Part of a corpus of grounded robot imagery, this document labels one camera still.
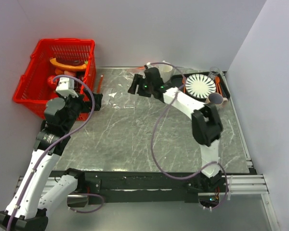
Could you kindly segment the clear zip bag orange zipper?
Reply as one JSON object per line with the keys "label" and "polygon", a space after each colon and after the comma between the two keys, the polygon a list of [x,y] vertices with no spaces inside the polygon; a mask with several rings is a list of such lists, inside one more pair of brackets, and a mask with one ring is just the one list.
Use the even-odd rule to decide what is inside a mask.
{"label": "clear zip bag orange zipper", "polygon": [[130,68],[97,68],[96,87],[103,94],[100,111],[141,107],[149,98],[128,93],[135,73]]}

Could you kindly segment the red apple toy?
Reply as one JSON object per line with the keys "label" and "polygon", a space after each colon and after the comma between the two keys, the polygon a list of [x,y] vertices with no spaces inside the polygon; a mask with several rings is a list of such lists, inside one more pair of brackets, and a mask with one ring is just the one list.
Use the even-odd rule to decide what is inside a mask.
{"label": "red apple toy", "polygon": [[55,75],[50,75],[47,78],[47,85],[50,89],[55,90],[58,85],[58,79],[55,78]]}

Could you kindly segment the orange papaya slice toy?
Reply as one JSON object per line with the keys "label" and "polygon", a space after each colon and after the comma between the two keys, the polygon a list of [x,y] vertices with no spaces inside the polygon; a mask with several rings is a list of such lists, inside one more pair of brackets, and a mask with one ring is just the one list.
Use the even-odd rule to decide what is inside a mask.
{"label": "orange papaya slice toy", "polygon": [[61,58],[51,58],[50,63],[61,70],[64,71],[85,71],[87,66],[84,64],[84,61],[81,60],[64,60]]}

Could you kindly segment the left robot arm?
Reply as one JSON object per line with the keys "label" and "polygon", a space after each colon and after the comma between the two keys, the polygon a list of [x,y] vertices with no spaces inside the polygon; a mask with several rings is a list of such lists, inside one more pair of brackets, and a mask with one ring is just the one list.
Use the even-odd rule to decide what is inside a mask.
{"label": "left robot arm", "polygon": [[70,193],[88,193],[85,173],[69,168],[46,194],[44,187],[71,138],[72,127],[81,113],[99,111],[102,94],[59,96],[46,103],[44,121],[36,136],[30,164],[13,199],[0,211],[0,228],[5,231],[43,231],[51,213]]}

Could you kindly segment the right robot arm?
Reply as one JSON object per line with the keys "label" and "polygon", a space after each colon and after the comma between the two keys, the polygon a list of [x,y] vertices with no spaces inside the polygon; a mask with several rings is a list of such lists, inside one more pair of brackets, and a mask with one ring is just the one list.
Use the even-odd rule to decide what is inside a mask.
{"label": "right robot arm", "polygon": [[162,169],[154,153],[151,155],[157,168],[165,176],[174,180],[191,180],[200,192],[212,192],[227,184],[225,169],[219,162],[223,125],[216,106],[198,101],[185,93],[188,79],[185,75],[182,79],[182,85],[177,87],[170,81],[164,82],[156,67],[146,66],[143,75],[134,75],[128,93],[143,97],[153,96],[168,107],[176,108],[191,120],[192,136],[200,145],[200,170],[185,177],[176,177]]}

